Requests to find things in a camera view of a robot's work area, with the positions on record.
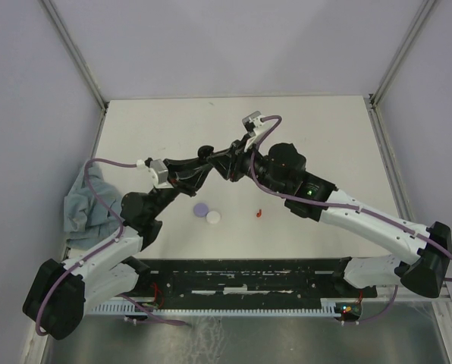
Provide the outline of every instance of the white tabletop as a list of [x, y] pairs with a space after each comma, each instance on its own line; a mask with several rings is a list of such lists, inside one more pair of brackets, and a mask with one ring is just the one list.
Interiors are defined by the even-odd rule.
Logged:
[[[260, 110], [281, 115], [281, 126], [263, 143], [294, 143], [307, 171], [377, 209], [397, 215], [364, 100], [361, 96], [241, 97], [112, 101], [96, 156], [118, 162], [196, 157], [240, 139], [241, 119]], [[148, 192], [145, 171], [102, 165], [107, 182], [122, 193]], [[193, 214], [205, 202], [221, 213], [210, 225]], [[387, 252], [352, 233], [299, 218], [284, 201], [263, 193], [247, 177], [233, 184], [211, 171], [197, 196], [180, 195], [160, 214], [164, 222], [144, 259], [295, 259], [380, 256]], [[256, 213], [262, 210], [262, 217]]]

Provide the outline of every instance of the red object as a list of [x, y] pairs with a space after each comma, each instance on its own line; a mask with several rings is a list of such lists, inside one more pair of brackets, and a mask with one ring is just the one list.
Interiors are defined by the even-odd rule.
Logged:
[[157, 293], [160, 293], [161, 300], [160, 300], [159, 308], [161, 308], [164, 305], [164, 294], [162, 293], [161, 290], [159, 290], [159, 286], [157, 286], [157, 283], [152, 283], [150, 285], [150, 287], [152, 287], [154, 289], [154, 293], [153, 293], [153, 302], [154, 303], [157, 303], [157, 296], [158, 296]]

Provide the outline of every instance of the metal frame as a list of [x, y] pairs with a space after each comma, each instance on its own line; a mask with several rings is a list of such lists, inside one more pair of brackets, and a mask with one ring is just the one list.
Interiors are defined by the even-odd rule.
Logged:
[[52, 0], [38, 0], [42, 8], [45, 10], [51, 23], [54, 25], [56, 31], [58, 32], [59, 38], [61, 38], [64, 43], [64, 47], [69, 52], [74, 65], [76, 66], [80, 76], [83, 78], [85, 84], [88, 86], [89, 91], [93, 94], [96, 102], [102, 110], [106, 110], [107, 102], [105, 98], [99, 91], [98, 84], [93, 78], [91, 71], [88, 68], [88, 64], [81, 55], [76, 43], [71, 38], [69, 31], [62, 19], [62, 16], [58, 12], [58, 8]]
[[96, 138], [95, 138], [95, 142], [93, 143], [93, 149], [91, 150], [90, 158], [95, 158], [95, 156], [96, 156], [96, 150], [98, 149], [98, 143], [102, 136], [103, 124], [105, 123], [105, 118], [106, 118], [107, 112], [108, 112], [108, 104], [106, 104], [106, 108], [102, 109], [101, 115], [99, 117], [99, 126], [98, 126], [98, 130], [96, 131]]
[[[376, 298], [363, 298], [364, 303], [386, 303], [391, 296], [393, 296], [393, 287], [376, 287], [376, 291], [378, 293], [378, 296]], [[336, 302], [336, 303], [353, 303], [356, 302], [357, 299], [353, 298], [321, 298], [321, 302]], [[411, 303], [411, 302], [436, 302], [436, 303], [451, 303], [450, 300], [450, 294], [448, 293], [448, 289], [446, 285], [441, 288], [440, 296], [439, 298], [432, 299], [427, 298], [423, 296], [419, 296], [417, 294], [414, 294], [411, 290], [408, 290], [405, 287], [398, 287], [398, 293], [396, 295], [396, 302], [404, 302], [404, 303]]]
[[42, 362], [46, 350], [47, 339], [47, 336], [37, 336], [33, 322], [30, 323], [19, 363], [37, 364]]
[[393, 83], [397, 72], [400, 70], [401, 65], [408, 56], [410, 49], [418, 39], [419, 34], [422, 32], [428, 18], [435, 10], [440, 0], [424, 0], [420, 5], [415, 17], [413, 18], [408, 31], [406, 32], [403, 41], [394, 54], [391, 63], [388, 66], [384, 76], [381, 78], [379, 87], [371, 97], [371, 103], [374, 107], [377, 107], [382, 99], [388, 92], [389, 86]]
[[[398, 213], [401, 218], [414, 221], [414, 215], [410, 208], [410, 203], [406, 197], [406, 192], [403, 187], [400, 172], [397, 168], [394, 153], [391, 149], [391, 144], [389, 143], [388, 135], [385, 132], [379, 107], [377, 105], [373, 105], [370, 100], [366, 100], [366, 107], [368, 108], [369, 117], [372, 122], [372, 129], [374, 130], [376, 140], [378, 141], [379, 151], [385, 164], [386, 175], [388, 176], [391, 190], [393, 191]], [[452, 362], [452, 301], [446, 285], [442, 288], [442, 292], [444, 292], [444, 299], [435, 300], [432, 307], [435, 311], [438, 328], [441, 332], [445, 350], [447, 351], [450, 362]], [[417, 300], [417, 297], [417, 295], [412, 293], [410, 294], [410, 292], [404, 296], [406, 301], [415, 301]]]

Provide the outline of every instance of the white disc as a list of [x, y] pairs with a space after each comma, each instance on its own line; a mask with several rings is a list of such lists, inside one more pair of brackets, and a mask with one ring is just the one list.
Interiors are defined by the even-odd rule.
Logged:
[[217, 211], [210, 211], [206, 215], [206, 220], [210, 224], [217, 224], [221, 220], [221, 214]]

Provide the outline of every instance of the white wall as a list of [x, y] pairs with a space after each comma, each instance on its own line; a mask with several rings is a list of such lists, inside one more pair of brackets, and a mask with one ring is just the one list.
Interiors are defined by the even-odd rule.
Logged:
[[452, 0], [436, 8], [381, 112], [416, 217], [452, 227]]
[[422, 0], [55, 0], [104, 97], [373, 93]]
[[22, 304], [58, 256], [62, 200], [90, 154], [99, 109], [38, 1], [0, 0], [0, 363], [16, 363]]

